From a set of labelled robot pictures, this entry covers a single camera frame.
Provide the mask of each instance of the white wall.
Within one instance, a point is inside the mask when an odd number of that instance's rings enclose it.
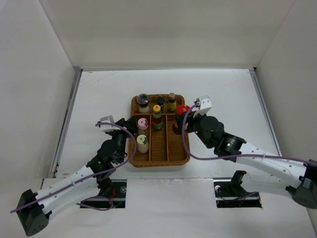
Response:
[[[1,1],[0,179],[46,175],[73,77],[39,1]]]
[[[317,1],[296,0],[257,68],[282,153],[307,160],[317,160],[316,39]]]
[[[251,67],[294,0],[41,0],[73,65]]]

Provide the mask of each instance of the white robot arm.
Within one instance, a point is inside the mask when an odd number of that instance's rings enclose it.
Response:
[[[299,159],[283,160],[245,141],[243,138],[225,132],[223,123],[215,117],[207,116],[211,109],[208,96],[195,101],[192,108],[182,107],[175,115],[173,131],[177,134],[194,132],[207,148],[214,148],[218,159],[257,168],[266,176],[251,175],[246,171],[236,171],[232,177],[233,190],[238,197],[254,191],[268,192],[292,198],[307,208],[317,209],[317,163]],[[214,160],[215,158],[198,158]]]
[[[247,196],[254,191],[268,192],[292,198],[302,206],[317,209],[315,162],[277,159],[273,154],[244,139],[226,133],[221,122],[215,117],[207,116],[206,113],[211,108],[208,96],[198,98],[195,104],[198,109],[192,113],[184,105],[181,110],[176,110],[173,125],[175,133],[182,134],[182,127],[185,125],[187,133],[195,132],[207,148],[214,148],[218,159],[251,166],[267,173],[266,176],[259,176],[236,171],[228,186],[237,192],[238,197]],[[101,121],[114,124],[111,116],[102,118]],[[134,117],[128,121],[121,119],[115,124],[127,128],[131,135],[138,131]],[[18,208],[12,212],[17,213],[26,236],[40,232],[48,225],[49,220],[66,208],[88,197],[105,194],[111,188],[109,176],[115,171],[112,163],[121,164],[124,161],[127,134],[111,125],[100,126],[100,130],[110,134],[112,139],[102,144],[97,155],[87,165],[46,189],[35,193],[28,190],[21,195]]]

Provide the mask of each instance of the spice bottle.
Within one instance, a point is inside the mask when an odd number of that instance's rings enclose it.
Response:
[[[176,110],[176,97],[174,93],[170,93],[168,95],[168,109],[171,112],[174,112]]]
[[[157,104],[160,106],[160,112],[163,113],[164,111],[164,98],[163,97],[159,97],[157,98]]]
[[[160,130],[163,127],[163,117],[162,117],[162,113],[160,112],[159,105],[155,105],[153,107],[152,124],[153,124],[154,129],[156,129],[156,130]]]
[[[183,121],[186,112],[190,109],[189,106],[187,105],[179,105],[176,109],[175,113],[175,121],[172,127],[172,130],[175,134],[181,135],[182,134],[182,126],[183,126]],[[190,121],[193,118],[193,113],[190,113],[187,117],[186,121]],[[188,123],[185,124],[185,133],[186,132],[191,132],[191,131],[186,131],[188,127]]]
[[[139,135],[137,137],[137,148],[140,153],[148,152],[150,146],[149,146],[148,138],[145,135]]]
[[[138,132],[139,135],[149,136],[149,122],[145,118],[138,120]]]
[[[144,93],[140,94],[137,97],[137,103],[139,104],[139,113],[150,113],[149,100],[149,96]]]

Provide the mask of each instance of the white table surface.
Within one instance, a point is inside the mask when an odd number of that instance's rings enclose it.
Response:
[[[59,179],[45,179],[43,188]],[[315,238],[304,207],[260,194],[263,208],[217,208],[212,179],[128,179],[126,208],[72,206],[39,238]]]
[[[208,115],[224,123],[225,130],[271,153],[277,153],[260,102],[247,69],[174,69],[83,72],[61,155],[57,178],[72,174],[90,161],[109,136],[95,123],[104,116],[114,120],[130,117],[131,99],[140,93],[184,96],[192,105],[209,95]],[[190,134],[192,153],[214,156],[199,138]],[[231,177],[236,170],[260,173],[228,161],[202,162],[191,159],[184,166],[118,169],[112,179],[127,178],[215,178]]]

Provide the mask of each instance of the wicker tray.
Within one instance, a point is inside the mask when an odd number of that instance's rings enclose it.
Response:
[[[155,130],[152,127],[152,113],[140,114],[139,105],[137,103],[137,96],[132,98],[131,101],[131,116],[135,116],[137,119],[146,118],[149,121],[150,136],[149,143],[150,149],[147,153],[136,152],[130,163],[135,167],[154,167],[154,166],[175,166],[183,165],[190,159],[190,155],[186,153],[183,147],[181,135],[176,135],[172,126],[174,123],[174,113],[168,110],[168,94],[154,94],[149,95],[149,107],[152,111],[153,106],[156,104],[158,97],[165,99],[163,117],[163,128],[161,130]],[[185,100],[181,95],[176,95],[177,105],[185,104]],[[189,139],[186,134],[185,140],[189,148]],[[134,142],[129,140],[129,156],[134,149]]]

